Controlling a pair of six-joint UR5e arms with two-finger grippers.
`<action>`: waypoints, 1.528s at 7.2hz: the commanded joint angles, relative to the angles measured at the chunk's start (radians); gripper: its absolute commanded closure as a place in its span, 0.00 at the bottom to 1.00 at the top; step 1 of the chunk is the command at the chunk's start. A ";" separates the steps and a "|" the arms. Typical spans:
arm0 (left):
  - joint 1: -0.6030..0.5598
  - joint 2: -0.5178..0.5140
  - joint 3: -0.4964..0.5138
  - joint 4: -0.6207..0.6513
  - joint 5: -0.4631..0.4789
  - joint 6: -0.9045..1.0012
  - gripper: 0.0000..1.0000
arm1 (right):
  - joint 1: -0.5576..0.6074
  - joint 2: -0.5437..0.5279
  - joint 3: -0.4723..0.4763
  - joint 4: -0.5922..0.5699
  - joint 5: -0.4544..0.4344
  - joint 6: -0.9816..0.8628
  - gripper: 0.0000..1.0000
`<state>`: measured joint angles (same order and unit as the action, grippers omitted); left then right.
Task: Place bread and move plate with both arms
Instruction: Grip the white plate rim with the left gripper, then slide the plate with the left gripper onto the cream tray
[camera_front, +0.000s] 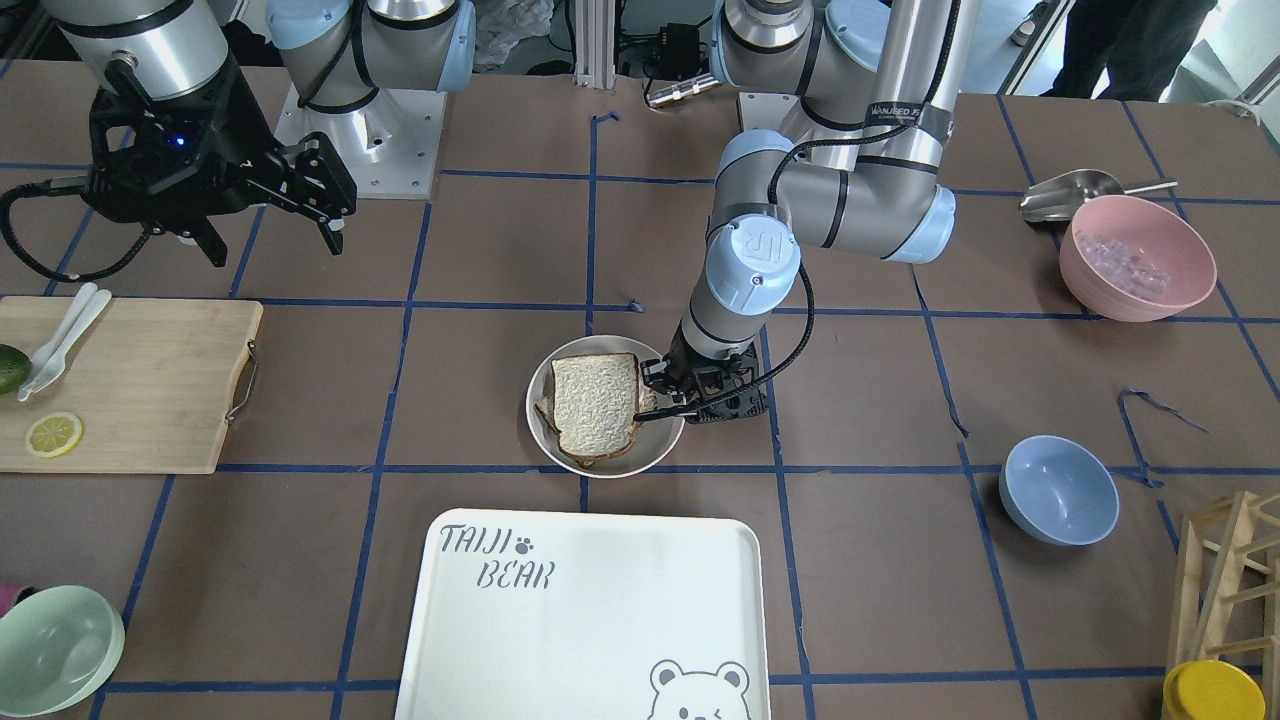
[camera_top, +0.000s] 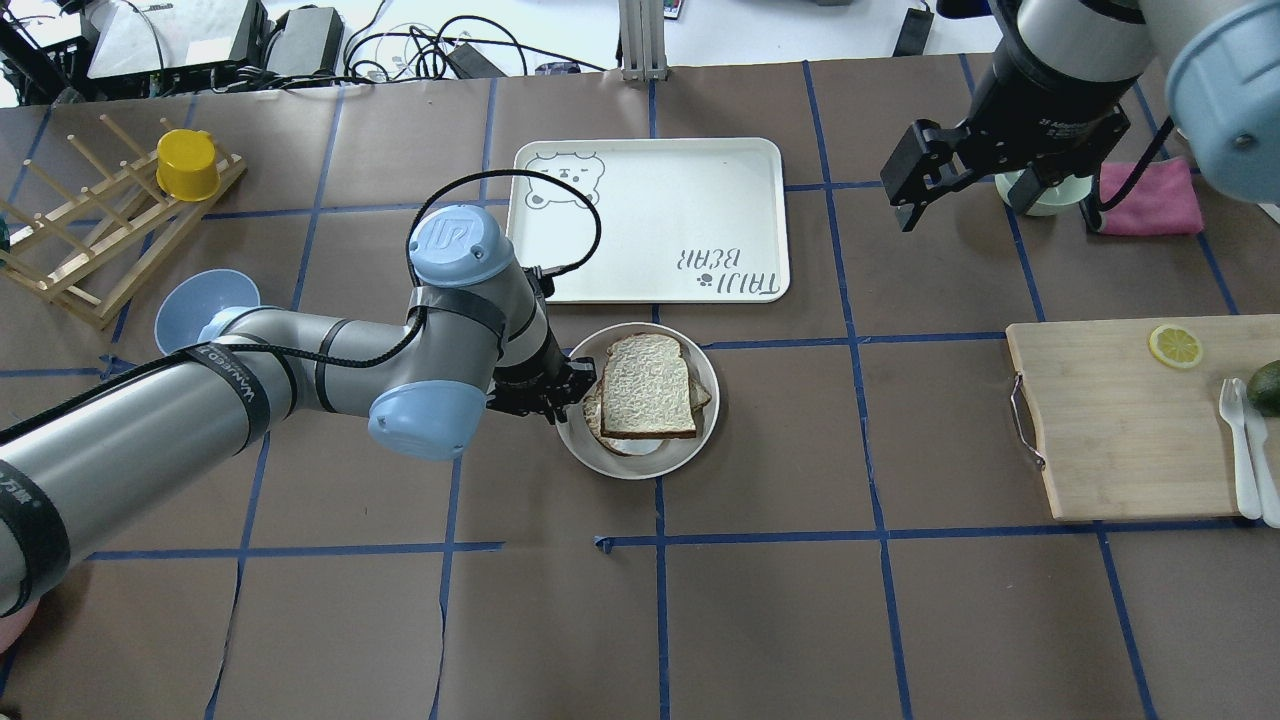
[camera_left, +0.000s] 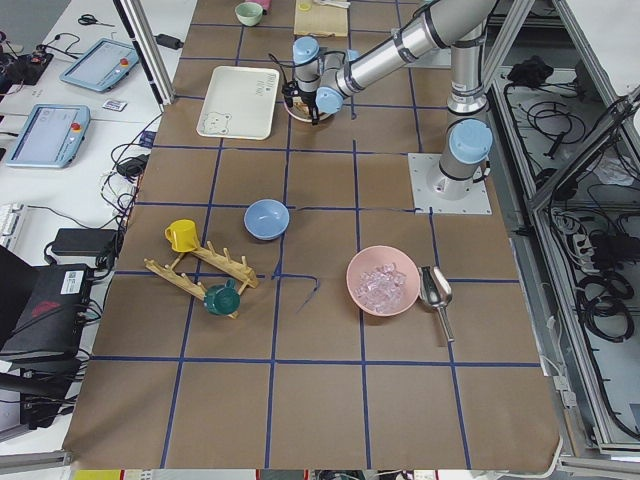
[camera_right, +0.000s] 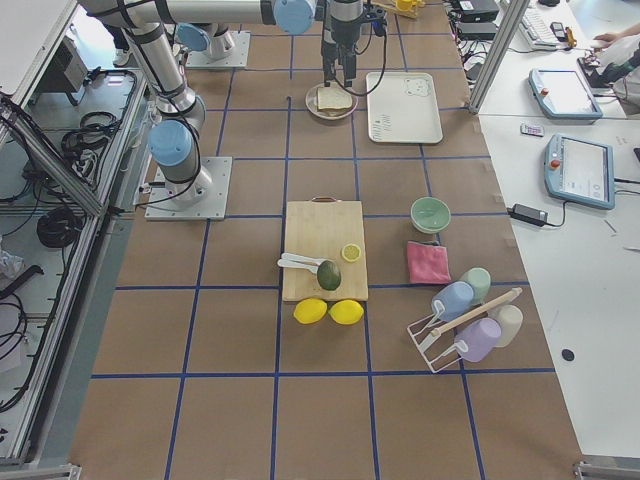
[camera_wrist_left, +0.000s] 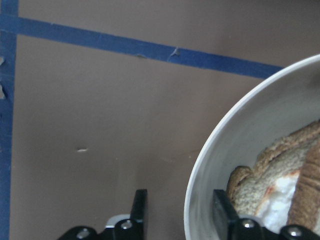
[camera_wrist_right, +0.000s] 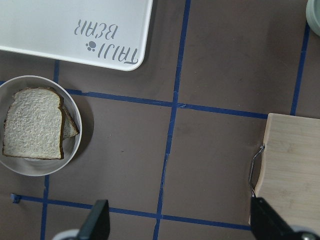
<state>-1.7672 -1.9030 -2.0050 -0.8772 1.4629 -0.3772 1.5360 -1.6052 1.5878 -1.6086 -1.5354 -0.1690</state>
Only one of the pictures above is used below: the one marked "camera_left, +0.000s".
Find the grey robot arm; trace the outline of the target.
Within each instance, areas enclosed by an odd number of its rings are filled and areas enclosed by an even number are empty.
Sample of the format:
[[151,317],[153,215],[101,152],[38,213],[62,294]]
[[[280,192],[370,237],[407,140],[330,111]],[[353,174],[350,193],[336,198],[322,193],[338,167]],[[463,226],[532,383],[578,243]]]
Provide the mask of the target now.
[[493,134],[485,122],[487,98],[482,78],[486,22],[494,1],[440,0],[423,3],[411,20],[368,52],[328,50],[311,36],[292,47],[291,77],[282,95],[288,113],[313,125],[339,112],[344,102],[428,52],[451,53],[445,148],[427,173],[431,191],[447,200],[464,198],[483,181]]

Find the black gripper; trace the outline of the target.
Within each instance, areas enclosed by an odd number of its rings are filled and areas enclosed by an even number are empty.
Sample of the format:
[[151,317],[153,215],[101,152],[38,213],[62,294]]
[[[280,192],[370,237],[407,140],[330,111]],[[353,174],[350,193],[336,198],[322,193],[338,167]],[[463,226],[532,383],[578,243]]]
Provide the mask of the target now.
[[303,101],[309,106],[311,123],[313,125],[317,125],[319,123],[320,114],[319,114],[318,107],[316,106],[316,102],[315,102],[316,94],[314,92],[304,91],[299,86],[297,81],[286,82],[282,86],[281,92],[283,94],[285,104],[289,108],[294,106],[294,97],[301,97]]

